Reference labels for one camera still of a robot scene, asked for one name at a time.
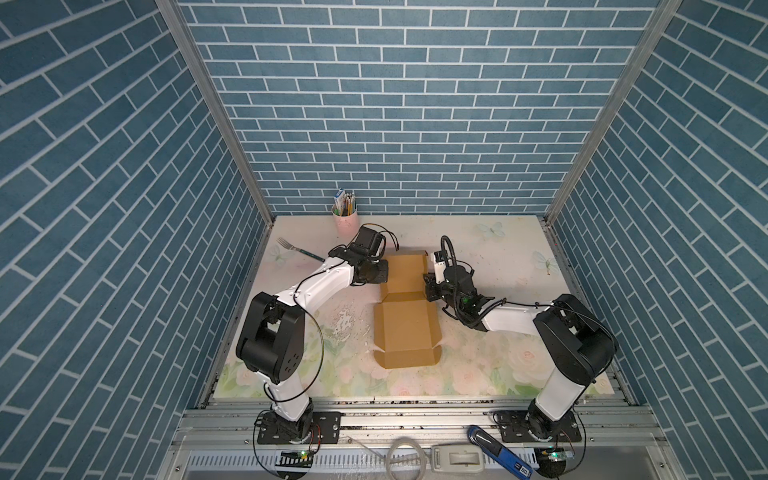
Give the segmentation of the brown cardboard box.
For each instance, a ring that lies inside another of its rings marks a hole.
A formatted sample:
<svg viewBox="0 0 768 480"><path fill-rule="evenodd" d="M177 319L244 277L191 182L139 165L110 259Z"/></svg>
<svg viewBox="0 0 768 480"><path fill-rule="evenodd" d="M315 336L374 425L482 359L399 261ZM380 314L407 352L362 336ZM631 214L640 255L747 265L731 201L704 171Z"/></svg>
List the brown cardboard box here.
<svg viewBox="0 0 768 480"><path fill-rule="evenodd" d="M396 253L388 261L381 301L373 307L375 361L384 369L433 366L442 355L437 305L427 300L425 251Z"/></svg>

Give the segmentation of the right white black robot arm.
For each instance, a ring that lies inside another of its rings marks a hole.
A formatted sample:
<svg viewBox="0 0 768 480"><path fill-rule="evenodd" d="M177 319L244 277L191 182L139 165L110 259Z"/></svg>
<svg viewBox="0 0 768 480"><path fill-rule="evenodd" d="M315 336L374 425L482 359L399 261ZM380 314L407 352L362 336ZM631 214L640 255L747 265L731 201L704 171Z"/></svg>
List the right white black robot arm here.
<svg viewBox="0 0 768 480"><path fill-rule="evenodd" d="M574 405L617 353L613 333L572 294L562 294L547 305L496 300L478 292L473 273L464 266L444 262L436 263L423 278L427 300L443 301L443 311L464 326L541 339L554 370L525 416L529 433L538 441L549 441L562 431Z"/></svg>

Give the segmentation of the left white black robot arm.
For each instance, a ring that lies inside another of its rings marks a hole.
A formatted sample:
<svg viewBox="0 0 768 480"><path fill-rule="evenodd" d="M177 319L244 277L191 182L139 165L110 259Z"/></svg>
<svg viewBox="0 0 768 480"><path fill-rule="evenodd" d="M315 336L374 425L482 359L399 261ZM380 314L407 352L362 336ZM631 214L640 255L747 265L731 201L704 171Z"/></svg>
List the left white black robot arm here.
<svg viewBox="0 0 768 480"><path fill-rule="evenodd" d="M328 252L320 267L296 285L275 295L260 292L251 301L239 338L236 357L263 380L271 402L265 419L288 442L299 442L317 431L312 425L314 405L298 373L304 354L305 320L319 322L313 313L348 287L384 284L388 261L387 240L395 247L394 233L365 223L346 244Z"/></svg>

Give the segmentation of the pink pen holder bucket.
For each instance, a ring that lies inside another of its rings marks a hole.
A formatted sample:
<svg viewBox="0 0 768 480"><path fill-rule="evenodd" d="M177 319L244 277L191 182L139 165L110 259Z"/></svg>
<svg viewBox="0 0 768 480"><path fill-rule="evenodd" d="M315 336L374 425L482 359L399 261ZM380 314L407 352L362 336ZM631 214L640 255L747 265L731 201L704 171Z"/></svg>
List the pink pen holder bucket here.
<svg viewBox="0 0 768 480"><path fill-rule="evenodd" d="M336 208L332 210L332 213L338 236L345 240L352 239L360 228L358 213L353 211L349 215L341 215Z"/></svg>

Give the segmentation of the pens in bucket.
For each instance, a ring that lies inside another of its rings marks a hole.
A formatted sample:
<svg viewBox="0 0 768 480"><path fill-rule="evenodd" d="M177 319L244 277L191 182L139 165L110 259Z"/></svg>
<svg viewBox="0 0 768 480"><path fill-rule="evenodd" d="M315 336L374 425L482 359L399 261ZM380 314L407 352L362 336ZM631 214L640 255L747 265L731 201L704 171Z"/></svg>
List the pens in bucket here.
<svg viewBox="0 0 768 480"><path fill-rule="evenodd" d="M332 213L339 217L347 217L356 211L355 193L351 190L339 189L334 195Z"/></svg>

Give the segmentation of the blue handheld tool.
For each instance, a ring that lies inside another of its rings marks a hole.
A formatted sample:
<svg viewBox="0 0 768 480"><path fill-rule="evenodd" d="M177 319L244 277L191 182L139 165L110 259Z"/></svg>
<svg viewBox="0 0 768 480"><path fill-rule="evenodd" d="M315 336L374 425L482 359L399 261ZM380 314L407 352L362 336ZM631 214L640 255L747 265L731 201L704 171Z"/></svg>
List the blue handheld tool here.
<svg viewBox="0 0 768 480"><path fill-rule="evenodd" d="M486 430L477 425L470 425L467 429L467 438L501 467L510 472L516 479L531 479L533 474L532 467Z"/></svg>

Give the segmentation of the grey white plastic device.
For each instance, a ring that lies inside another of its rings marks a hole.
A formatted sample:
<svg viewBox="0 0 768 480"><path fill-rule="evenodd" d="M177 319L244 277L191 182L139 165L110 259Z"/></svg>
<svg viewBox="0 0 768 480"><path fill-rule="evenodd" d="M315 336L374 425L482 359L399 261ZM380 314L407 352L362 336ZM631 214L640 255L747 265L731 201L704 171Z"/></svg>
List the grey white plastic device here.
<svg viewBox="0 0 768 480"><path fill-rule="evenodd" d="M485 470L482 450L474 444L442 444L431 448L434 472L447 474L479 474Z"/></svg>

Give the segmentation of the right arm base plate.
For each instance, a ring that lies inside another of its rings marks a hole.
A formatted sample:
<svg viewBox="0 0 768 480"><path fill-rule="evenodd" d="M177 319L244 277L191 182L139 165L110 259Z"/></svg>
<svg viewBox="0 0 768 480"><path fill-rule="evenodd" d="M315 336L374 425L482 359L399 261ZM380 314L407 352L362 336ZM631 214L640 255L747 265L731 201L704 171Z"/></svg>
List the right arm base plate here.
<svg viewBox="0 0 768 480"><path fill-rule="evenodd" d="M559 420L551 420L543 413L528 410L496 410L491 413L491 418L499 427L505 443L582 440L582 430L573 410Z"/></svg>

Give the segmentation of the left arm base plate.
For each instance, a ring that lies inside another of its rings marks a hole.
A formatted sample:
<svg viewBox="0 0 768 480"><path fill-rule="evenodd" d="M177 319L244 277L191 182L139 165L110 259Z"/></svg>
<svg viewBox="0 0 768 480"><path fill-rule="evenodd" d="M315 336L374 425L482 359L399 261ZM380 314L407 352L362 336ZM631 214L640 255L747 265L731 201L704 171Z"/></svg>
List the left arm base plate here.
<svg viewBox="0 0 768 480"><path fill-rule="evenodd" d="M341 413L320 411L303 414L289 421L271 410L262 411L256 423L259 445L337 444Z"/></svg>

